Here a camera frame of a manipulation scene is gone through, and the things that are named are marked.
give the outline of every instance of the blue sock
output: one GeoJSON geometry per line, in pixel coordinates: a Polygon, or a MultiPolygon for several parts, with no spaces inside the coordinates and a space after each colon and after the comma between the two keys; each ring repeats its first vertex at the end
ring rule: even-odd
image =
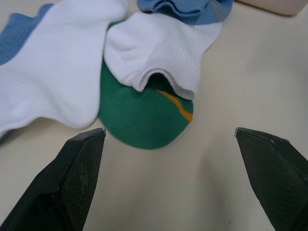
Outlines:
{"type": "Polygon", "coordinates": [[[53,4],[43,5],[37,16],[33,18],[20,13],[11,14],[6,27],[0,34],[0,65],[10,61],[19,52],[51,6],[53,4]]]}
{"type": "Polygon", "coordinates": [[[233,0],[138,0],[142,11],[163,13],[189,25],[223,22],[232,4],[233,0]]]}

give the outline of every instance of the sock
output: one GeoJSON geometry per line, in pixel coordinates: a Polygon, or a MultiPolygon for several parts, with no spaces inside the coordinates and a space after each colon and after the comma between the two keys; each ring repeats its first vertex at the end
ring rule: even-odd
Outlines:
{"type": "Polygon", "coordinates": [[[156,149],[172,142],[193,119],[193,103],[175,94],[161,74],[143,92],[120,84],[102,66],[99,119],[117,139],[137,148],[156,149]]]}
{"type": "Polygon", "coordinates": [[[53,4],[43,5],[37,16],[28,17],[20,13],[12,13],[0,34],[0,65],[10,61],[21,49],[27,38],[44,17],[53,4]]]}
{"type": "Polygon", "coordinates": [[[223,22],[233,0],[138,0],[142,11],[164,13],[189,25],[223,22]]]}
{"type": "Polygon", "coordinates": [[[0,132],[37,117],[73,128],[99,109],[104,37],[125,17],[125,0],[63,0],[53,5],[20,51],[0,66],[0,132]]]}
{"type": "Polygon", "coordinates": [[[149,77],[163,74],[182,98],[195,97],[201,59],[222,23],[189,26],[160,13],[135,13],[110,28],[104,59],[115,78],[143,91],[149,77]]]}

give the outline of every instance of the green sock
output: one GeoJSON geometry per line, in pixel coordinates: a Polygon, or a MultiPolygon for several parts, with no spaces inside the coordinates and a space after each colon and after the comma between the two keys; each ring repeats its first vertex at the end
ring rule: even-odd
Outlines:
{"type": "Polygon", "coordinates": [[[191,122],[193,102],[176,95],[161,74],[151,76],[143,92],[137,92],[120,84],[103,62],[98,117],[122,142],[156,149],[172,142],[191,122]]]}

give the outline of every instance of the fabric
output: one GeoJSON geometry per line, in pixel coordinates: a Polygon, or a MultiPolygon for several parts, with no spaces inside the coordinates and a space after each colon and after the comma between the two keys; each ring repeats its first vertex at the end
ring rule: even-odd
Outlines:
{"type": "Polygon", "coordinates": [[[142,11],[164,13],[189,25],[223,22],[233,0],[138,0],[142,11]]]}
{"type": "Polygon", "coordinates": [[[99,119],[112,135],[133,147],[163,147],[193,119],[192,101],[177,96],[161,74],[137,92],[120,84],[104,63],[101,89],[99,119]]]}
{"type": "Polygon", "coordinates": [[[0,65],[10,61],[21,49],[27,38],[44,17],[53,4],[43,5],[37,16],[28,17],[12,13],[10,19],[0,34],[0,65]]]}
{"type": "Polygon", "coordinates": [[[173,90],[192,100],[197,92],[203,53],[222,23],[188,26],[160,14],[135,13],[109,29],[104,59],[116,79],[143,91],[149,77],[163,74],[173,90]]]}
{"type": "Polygon", "coordinates": [[[92,123],[99,109],[105,33],[127,9],[126,0],[53,5],[14,58],[0,66],[0,133],[37,117],[73,128],[92,123]]]}

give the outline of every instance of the white sock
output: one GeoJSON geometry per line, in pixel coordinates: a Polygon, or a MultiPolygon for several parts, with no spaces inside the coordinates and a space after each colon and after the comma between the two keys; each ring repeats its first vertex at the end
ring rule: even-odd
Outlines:
{"type": "Polygon", "coordinates": [[[120,83],[137,91],[152,74],[161,73],[179,96],[192,100],[202,54],[221,27],[222,23],[189,26],[159,13],[135,13],[108,31],[104,60],[120,83]]]}
{"type": "Polygon", "coordinates": [[[37,117],[74,128],[99,109],[104,38],[126,0],[63,0],[46,13],[18,54],[0,66],[0,133],[37,117]]]}

